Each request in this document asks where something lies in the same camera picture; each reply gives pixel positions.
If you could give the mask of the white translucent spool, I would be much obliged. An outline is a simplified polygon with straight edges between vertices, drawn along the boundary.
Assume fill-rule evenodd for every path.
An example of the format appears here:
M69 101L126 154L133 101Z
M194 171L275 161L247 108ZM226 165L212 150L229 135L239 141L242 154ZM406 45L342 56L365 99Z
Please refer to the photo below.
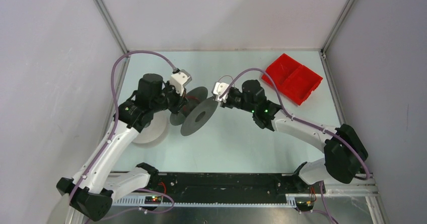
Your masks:
M159 145L168 135L169 118L165 112L154 114L153 120L132 141L138 147L151 148Z

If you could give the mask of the dark grey spool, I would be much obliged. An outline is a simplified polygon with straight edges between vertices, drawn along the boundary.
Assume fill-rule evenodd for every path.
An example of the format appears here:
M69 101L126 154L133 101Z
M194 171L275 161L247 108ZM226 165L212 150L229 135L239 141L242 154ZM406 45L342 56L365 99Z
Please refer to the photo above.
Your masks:
M182 136L190 136L200 130L213 116L219 103L207 97L206 87L197 87L187 92L186 104L177 114L171 113L170 123L181 126Z

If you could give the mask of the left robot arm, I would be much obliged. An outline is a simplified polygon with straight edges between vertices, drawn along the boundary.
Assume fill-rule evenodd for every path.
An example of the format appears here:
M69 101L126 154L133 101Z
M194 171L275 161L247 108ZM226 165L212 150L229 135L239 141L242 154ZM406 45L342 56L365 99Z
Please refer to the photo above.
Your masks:
M159 74L147 73L138 89L120 105L116 105L114 119L107 133L86 161L72 177L62 177L56 187L61 195L68 195L69 205L91 221L99 221L108 213L113 202L131 192L157 190L159 171L146 163L136 165L121 177L109 174L124 150L148 126L154 114L162 111L178 113L187 103L186 85L191 75L174 72L166 82Z

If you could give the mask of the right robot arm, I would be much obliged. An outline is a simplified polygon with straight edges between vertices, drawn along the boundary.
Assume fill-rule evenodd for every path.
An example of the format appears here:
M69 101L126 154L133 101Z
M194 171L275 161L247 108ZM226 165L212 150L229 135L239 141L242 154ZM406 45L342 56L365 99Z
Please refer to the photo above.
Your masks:
M267 99L258 80L245 81L241 89L217 82L212 93L221 107L251 113L259 128L291 135L324 154L323 158L303 163L293 172L293 187L300 193L327 179L349 184L365 166L368 153L351 126L318 125L286 113L281 105Z

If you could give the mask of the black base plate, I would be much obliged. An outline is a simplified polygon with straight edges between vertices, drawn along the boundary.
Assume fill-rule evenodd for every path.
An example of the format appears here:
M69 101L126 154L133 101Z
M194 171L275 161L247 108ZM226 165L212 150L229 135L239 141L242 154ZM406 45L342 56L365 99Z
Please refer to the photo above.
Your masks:
M309 194L312 186L297 175L159 173L147 188L177 204L287 204L287 195Z

